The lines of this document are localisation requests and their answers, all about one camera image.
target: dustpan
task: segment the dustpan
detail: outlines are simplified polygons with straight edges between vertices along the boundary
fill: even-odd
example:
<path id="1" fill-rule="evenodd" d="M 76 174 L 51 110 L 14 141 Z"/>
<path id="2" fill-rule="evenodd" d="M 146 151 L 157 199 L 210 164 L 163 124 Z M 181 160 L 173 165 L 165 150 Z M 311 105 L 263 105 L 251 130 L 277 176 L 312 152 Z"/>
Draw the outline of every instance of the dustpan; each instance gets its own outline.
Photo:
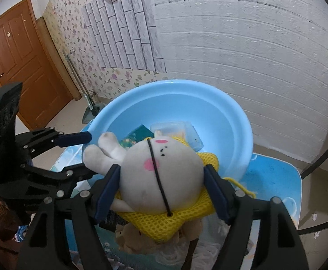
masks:
<path id="1" fill-rule="evenodd" d="M 88 89 L 84 85 L 82 79 L 79 77 L 78 72 L 76 71 L 72 60 L 70 59 L 70 54 L 72 54 L 72 53 L 73 52 L 70 52 L 67 55 L 64 53 L 64 55 L 65 55 L 66 61 L 68 62 L 70 70 L 73 74 L 73 77 L 75 78 L 79 88 L 81 89 L 83 96 L 87 100 L 88 107 L 86 108 L 84 115 L 83 115 L 83 119 L 82 119 L 82 123 L 87 124 L 98 115 L 98 113 L 106 106 L 106 104 L 94 102 L 93 98 L 89 94 Z"/>

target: floor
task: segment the floor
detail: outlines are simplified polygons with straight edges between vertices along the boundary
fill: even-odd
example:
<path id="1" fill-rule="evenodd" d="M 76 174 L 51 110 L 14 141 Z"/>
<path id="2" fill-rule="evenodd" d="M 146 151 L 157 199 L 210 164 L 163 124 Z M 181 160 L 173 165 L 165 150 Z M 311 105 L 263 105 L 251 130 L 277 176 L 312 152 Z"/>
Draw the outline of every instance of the floor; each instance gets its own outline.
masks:
<path id="1" fill-rule="evenodd" d="M 79 101 L 71 101 L 64 109 L 53 118 L 48 127 L 55 127 L 57 131 L 74 133 L 80 131 L 85 125 L 82 124 L 82 116 L 87 107 L 84 98 Z M 53 148 L 50 151 L 36 157 L 33 162 L 37 167 L 50 169 L 64 148 Z M 303 164 L 290 159 L 278 152 L 255 146 L 254 151 L 263 155 L 276 157 L 288 161 L 303 169 Z M 316 170 L 303 180 L 303 196 L 299 228 L 306 228 L 328 221 L 328 172 L 322 169 Z M 317 270 L 328 257 L 328 229 L 319 232 L 319 236 L 308 234 L 301 236 L 310 270 Z"/>

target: door handle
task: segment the door handle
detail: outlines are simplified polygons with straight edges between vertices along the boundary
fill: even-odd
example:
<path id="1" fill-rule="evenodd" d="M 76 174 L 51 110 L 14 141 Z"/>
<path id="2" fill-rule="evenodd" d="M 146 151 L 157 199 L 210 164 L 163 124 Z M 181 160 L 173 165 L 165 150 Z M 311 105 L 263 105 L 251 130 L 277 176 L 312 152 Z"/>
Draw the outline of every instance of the door handle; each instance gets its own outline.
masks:
<path id="1" fill-rule="evenodd" d="M 0 78 L 4 75 L 4 72 L 0 74 Z"/>

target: blue plastic basin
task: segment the blue plastic basin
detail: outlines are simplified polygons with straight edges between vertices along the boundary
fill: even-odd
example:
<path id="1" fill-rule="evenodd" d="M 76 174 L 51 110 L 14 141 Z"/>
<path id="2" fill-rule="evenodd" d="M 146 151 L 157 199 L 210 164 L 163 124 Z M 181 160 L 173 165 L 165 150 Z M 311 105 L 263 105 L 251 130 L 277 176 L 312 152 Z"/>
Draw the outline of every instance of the blue plastic basin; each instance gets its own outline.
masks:
<path id="1" fill-rule="evenodd" d="M 219 175 L 240 180 L 249 165 L 253 135 L 246 114 L 221 90 L 196 81 L 168 80 L 120 95 L 93 120 L 92 144 L 106 131 L 123 139 L 141 124 L 190 121 L 203 141 L 201 151 L 219 159 Z"/>

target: bunny ear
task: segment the bunny ear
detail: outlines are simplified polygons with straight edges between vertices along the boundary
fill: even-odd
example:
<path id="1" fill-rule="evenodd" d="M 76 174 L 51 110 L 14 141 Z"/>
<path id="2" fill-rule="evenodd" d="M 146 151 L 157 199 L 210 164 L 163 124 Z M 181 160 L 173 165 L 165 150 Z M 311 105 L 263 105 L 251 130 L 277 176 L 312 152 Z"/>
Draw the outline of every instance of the bunny ear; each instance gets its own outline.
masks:
<path id="1" fill-rule="evenodd" d="M 160 137 L 160 136 L 162 136 L 162 135 L 163 135 L 163 132 L 160 131 L 160 130 L 156 130 L 156 131 L 154 132 L 154 137 Z"/>
<path id="2" fill-rule="evenodd" d="M 112 132 L 103 133 L 98 140 L 98 145 L 105 155 L 123 161 L 127 151 L 119 144 Z"/>
<path id="3" fill-rule="evenodd" d="M 96 145 L 89 145 L 84 150 L 83 163 L 88 169 L 103 176 L 107 174 L 113 164 L 121 164 L 120 161 L 106 156 Z"/>

